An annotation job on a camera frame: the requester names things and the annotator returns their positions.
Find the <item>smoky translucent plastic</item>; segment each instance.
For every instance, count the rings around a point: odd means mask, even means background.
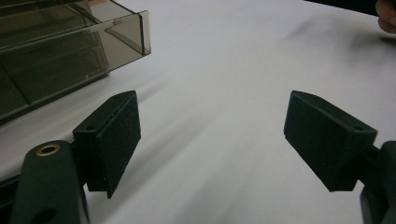
[[[29,5],[0,16],[0,27],[23,21],[17,25],[21,29],[0,33],[0,123],[151,53],[147,11],[134,13],[104,0],[60,0],[45,7],[47,1],[38,1],[43,2],[38,10],[28,10]],[[0,12],[6,7],[0,4]]]

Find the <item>human hand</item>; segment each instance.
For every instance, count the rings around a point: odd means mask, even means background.
[[[396,9],[392,0],[378,0],[375,4],[378,25],[385,32],[396,34]]]

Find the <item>table surface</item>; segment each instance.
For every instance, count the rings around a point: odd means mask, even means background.
[[[376,18],[305,1],[119,1],[150,12],[152,54],[0,127],[0,179],[113,94],[136,90],[142,139],[92,223],[362,223],[359,195],[330,193],[284,138],[306,91],[395,139],[396,37]]]

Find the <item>white tabletop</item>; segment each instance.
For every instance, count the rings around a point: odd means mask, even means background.
[[[290,92],[318,95],[396,134],[396,36],[376,18],[298,0],[119,1],[150,12],[152,54],[0,127],[0,179],[113,94],[136,90],[142,139],[92,223],[362,223],[285,140]]]

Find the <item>finger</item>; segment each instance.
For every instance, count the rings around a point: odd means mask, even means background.
[[[396,10],[390,0],[378,0],[375,4],[375,8],[379,18],[396,26]]]
[[[378,19],[378,25],[383,31],[391,34],[396,34],[396,26],[393,26],[386,21],[383,21],[381,18]]]

